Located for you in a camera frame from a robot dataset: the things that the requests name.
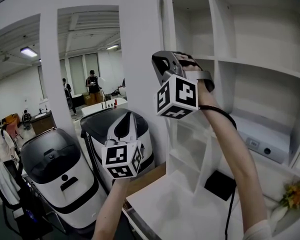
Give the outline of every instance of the fiducial marker cube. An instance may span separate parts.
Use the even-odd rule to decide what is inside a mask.
[[[155,95],[156,115],[180,120],[198,108],[198,84],[173,74]]]
[[[102,167],[113,179],[133,178],[138,174],[142,160],[141,141],[103,147]]]

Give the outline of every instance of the sink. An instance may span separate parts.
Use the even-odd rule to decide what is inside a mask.
[[[45,114],[46,114],[46,113],[38,114],[38,115],[35,117],[35,119],[40,118],[40,117],[43,117]]]

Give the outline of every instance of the ceiling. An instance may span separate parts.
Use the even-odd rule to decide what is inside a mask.
[[[59,57],[74,57],[121,46],[117,10],[60,10],[58,15]],[[40,15],[21,20],[0,30],[0,80],[21,70],[39,66]],[[38,56],[20,53],[30,47]]]

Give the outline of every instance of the hand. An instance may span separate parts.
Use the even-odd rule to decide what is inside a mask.
[[[189,58],[187,55],[175,53],[175,57],[179,61],[190,61],[195,62],[194,59]],[[200,67],[189,65],[189,66],[183,66],[182,69],[184,71],[201,71],[202,69]],[[211,95],[211,93],[207,90],[206,84],[203,79],[198,80],[198,102],[199,106],[208,105],[208,106],[217,106],[217,102],[215,98]]]

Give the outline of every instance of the black cable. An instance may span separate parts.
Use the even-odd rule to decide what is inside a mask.
[[[230,122],[233,124],[234,128],[237,129],[235,120],[227,112],[223,111],[222,109],[215,107],[215,106],[208,106],[208,105],[199,106],[199,108],[200,108],[200,110],[212,110],[212,111],[216,111],[216,112],[222,114],[223,116],[228,118],[230,120]],[[235,193],[236,193],[236,188],[234,188],[234,191],[232,192],[231,202],[230,202],[229,211],[228,211],[228,217],[226,219],[225,231],[224,231],[225,240],[228,239],[228,227],[229,227],[232,205],[234,204]]]

